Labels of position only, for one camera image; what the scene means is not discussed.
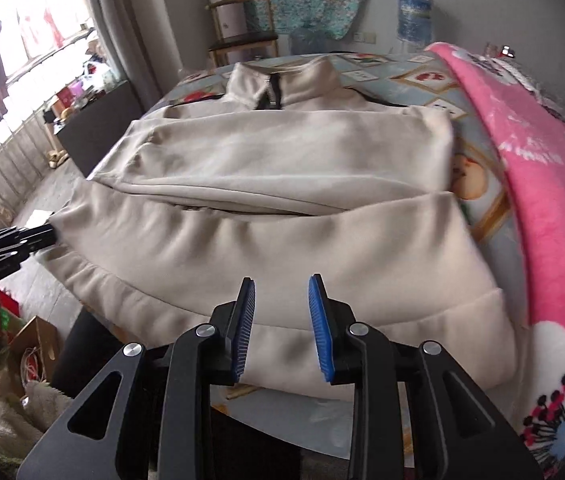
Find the zipper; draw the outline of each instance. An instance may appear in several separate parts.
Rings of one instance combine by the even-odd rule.
[[[256,110],[282,110],[280,103],[283,96],[280,94],[280,72],[272,73],[266,82],[266,88]]]

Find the patterned bedsheet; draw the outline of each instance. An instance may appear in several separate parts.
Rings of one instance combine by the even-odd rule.
[[[312,56],[265,59],[258,66],[293,66]],[[469,229],[496,282],[504,290],[515,325],[521,356],[519,373],[508,384],[488,394],[516,426],[523,420],[519,399],[525,359],[528,305],[525,264],[517,224],[509,200],[503,168],[479,115],[447,65],[434,53],[374,56],[331,54],[344,86],[393,104],[445,108],[451,114],[457,146],[452,190],[458,197]],[[232,66],[199,72],[184,80],[153,109],[165,102],[180,104],[223,94]],[[311,399],[240,385],[218,387],[212,393],[216,409],[298,446],[347,458],[352,428],[348,402]],[[406,407],[403,406],[408,419]],[[411,450],[406,425],[405,449]]]

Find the curtain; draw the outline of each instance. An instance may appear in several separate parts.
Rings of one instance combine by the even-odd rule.
[[[134,86],[144,108],[161,97],[131,0],[89,0],[96,30],[114,72]]]

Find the sweatshirt collar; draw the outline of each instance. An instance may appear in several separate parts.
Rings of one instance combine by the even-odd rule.
[[[272,73],[280,74],[280,103],[283,107],[342,88],[339,73],[327,56],[320,56],[303,65],[289,68],[236,63],[227,83],[225,99],[256,108],[262,95],[267,92]]]

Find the metal screw head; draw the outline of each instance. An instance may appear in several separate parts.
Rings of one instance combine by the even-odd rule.
[[[352,335],[367,335],[369,327],[365,323],[354,323],[349,327],[349,333]]]
[[[196,329],[196,335],[198,337],[209,337],[210,335],[214,335],[215,333],[216,333],[216,327],[214,327],[214,325],[209,325],[209,324],[200,325]]]
[[[440,352],[443,351],[443,347],[441,347],[436,341],[425,341],[423,345],[423,350],[426,354],[429,355],[438,355]]]
[[[140,343],[129,343],[122,349],[122,353],[127,357],[134,357],[142,352],[142,345]]]

